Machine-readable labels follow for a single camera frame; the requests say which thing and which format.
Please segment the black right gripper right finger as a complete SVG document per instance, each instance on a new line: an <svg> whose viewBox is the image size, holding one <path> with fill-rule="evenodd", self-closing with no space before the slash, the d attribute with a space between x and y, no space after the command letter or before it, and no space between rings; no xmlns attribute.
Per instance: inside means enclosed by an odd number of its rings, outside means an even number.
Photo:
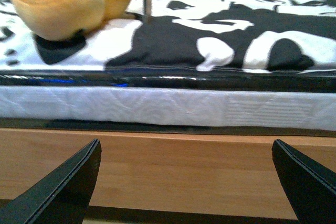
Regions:
<svg viewBox="0 0 336 224"><path fill-rule="evenodd" d="M335 223L335 172L280 139L272 161L300 223Z"/></svg>

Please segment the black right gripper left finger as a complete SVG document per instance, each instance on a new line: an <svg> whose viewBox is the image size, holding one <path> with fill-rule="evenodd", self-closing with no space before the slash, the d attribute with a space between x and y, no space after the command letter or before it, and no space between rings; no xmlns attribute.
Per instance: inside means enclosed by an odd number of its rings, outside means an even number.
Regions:
<svg viewBox="0 0 336 224"><path fill-rule="evenodd" d="M1 207L1 223L82 223L96 182L102 148L95 139Z"/></svg>

